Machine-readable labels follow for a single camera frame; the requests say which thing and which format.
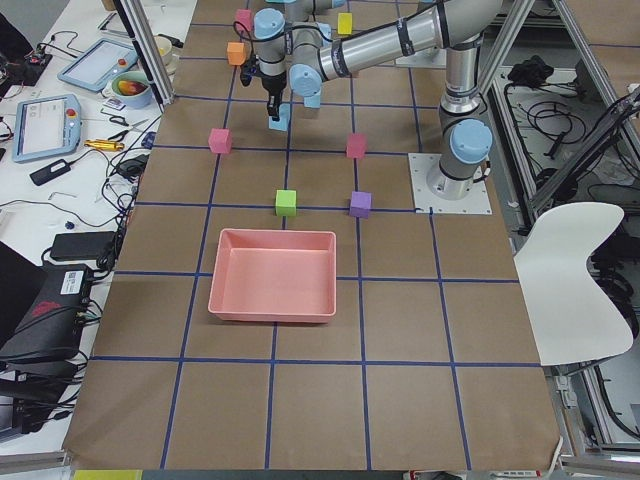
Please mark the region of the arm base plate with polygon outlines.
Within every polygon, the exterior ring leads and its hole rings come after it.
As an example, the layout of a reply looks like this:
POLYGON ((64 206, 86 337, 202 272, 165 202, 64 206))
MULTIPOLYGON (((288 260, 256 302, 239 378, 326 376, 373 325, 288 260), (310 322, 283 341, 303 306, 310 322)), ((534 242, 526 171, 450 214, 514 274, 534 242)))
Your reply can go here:
POLYGON ((425 49, 407 57, 395 60, 395 65, 405 68, 446 68, 446 51, 437 48, 425 49))
POLYGON ((482 167, 466 180, 453 180, 440 168, 440 154, 409 153, 414 210, 423 214, 491 215, 482 167))

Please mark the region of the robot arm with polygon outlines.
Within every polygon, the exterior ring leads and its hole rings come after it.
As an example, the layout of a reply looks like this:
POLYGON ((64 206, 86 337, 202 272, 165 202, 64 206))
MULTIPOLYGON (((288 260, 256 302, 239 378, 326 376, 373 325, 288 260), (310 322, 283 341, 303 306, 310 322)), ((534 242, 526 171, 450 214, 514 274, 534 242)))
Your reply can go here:
POLYGON ((308 22, 315 14, 342 7, 345 0, 267 0, 267 3, 282 4, 285 18, 290 22, 308 22))
POLYGON ((338 1, 274 1, 251 26, 234 30, 251 48, 240 79, 260 80, 271 120, 281 119, 283 92, 317 96, 324 83, 401 57, 436 48, 446 53, 445 91, 439 106, 444 151, 426 182, 436 196, 458 200, 476 181, 493 143, 477 119, 479 52, 485 28, 500 12, 499 1, 431 1, 415 13, 374 28, 333 38, 313 15, 340 7, 338 1))

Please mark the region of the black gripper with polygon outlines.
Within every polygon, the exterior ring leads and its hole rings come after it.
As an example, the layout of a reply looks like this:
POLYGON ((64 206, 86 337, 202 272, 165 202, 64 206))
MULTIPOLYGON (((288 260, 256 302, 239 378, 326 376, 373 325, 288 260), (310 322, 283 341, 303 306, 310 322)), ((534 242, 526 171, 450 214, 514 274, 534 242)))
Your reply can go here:
POLYGON ((284 59, 267 61, 256 53, 241 65, 240 81, 248 87, 254 78, 259 78, 263 89, 268 93, 267 112, 273 122, 280 121, 280 107, 283 92, 287 85, 286 64, 284 59))

